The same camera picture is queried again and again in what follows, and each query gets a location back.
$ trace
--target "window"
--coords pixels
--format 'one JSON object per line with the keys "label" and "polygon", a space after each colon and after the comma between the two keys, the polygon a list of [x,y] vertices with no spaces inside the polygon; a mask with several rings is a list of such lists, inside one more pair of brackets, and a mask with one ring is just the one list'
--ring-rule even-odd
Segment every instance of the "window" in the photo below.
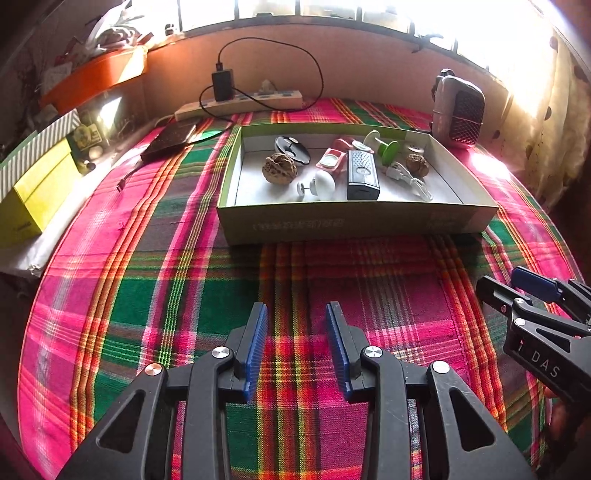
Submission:
{"label": "window", "polygon": [[358,4],[356,0],[301,0],[301,14],[355,20]]}
{"label": "window", "polygon": [[411,20],[391,2],[367,0],[363,3],[363,22],[408,33]]}
{"label": "window", "polygon": [[234,20],[234,0],[180,0],[183,30]]}
{"label": "window", "polygon": [[[397,30],[411,41],[428,41],[489,70],[505,82],[526,111],[537,106],[552,68],[551,49],[540,48],[548,44],[552,29],[530,0],[178,1],[184,31],[233,21],[236,11],[237,21],[281,17],[279,21],[297,23],[302,15],[308,17],[306,23],[310,17],[319,22],[338,18],[351,20],[356,28]],[[531,72],[540,73],[540,85],[532,82]]]}
{"label": "window", "polygon": [[295,15],[296,0],[238,0],[240,18]]}

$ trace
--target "curtain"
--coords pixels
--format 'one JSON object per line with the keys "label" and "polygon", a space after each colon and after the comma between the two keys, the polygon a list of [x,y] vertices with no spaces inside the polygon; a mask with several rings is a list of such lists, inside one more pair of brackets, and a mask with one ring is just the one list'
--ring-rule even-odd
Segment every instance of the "curtain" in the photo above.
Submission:
{"label": "curtain", "polygon": [[506,72],[509,97],[489,149],[551,209],[577,179],[591,139],[591,87],[557,33]]}

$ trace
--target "striped box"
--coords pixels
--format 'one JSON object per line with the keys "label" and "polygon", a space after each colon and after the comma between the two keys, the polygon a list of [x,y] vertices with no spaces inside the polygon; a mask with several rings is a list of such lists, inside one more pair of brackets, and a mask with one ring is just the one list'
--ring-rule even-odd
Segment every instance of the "striped box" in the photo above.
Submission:
{"label": "striped box", "polygon": [[79,125],[78,111],[72,110],[11,153],[0,166],[0,202],[37,160]]}

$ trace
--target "white ball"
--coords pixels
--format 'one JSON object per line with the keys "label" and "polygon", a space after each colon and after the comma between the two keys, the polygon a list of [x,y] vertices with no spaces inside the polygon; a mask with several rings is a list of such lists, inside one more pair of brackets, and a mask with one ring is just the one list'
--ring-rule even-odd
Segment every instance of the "white ball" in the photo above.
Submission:
{"label": "white ball", "polygon": [[320,200],[330,200],[335,193],[335,180],[330,176],[330,173],[319,170],[314,175],[314,180],[310,184],[310,191],[316,195]]}

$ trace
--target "portable speaker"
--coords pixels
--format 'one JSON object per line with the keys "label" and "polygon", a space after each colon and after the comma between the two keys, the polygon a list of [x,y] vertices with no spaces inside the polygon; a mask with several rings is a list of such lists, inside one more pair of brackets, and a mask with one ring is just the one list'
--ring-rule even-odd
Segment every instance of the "portable speaker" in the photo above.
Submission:
{"label": "portable speaker", "polygon": [[432,132],[445,147],[469,148],[478,141],[485,98],[476,85],[455,75],[444,69],[435,79]]}

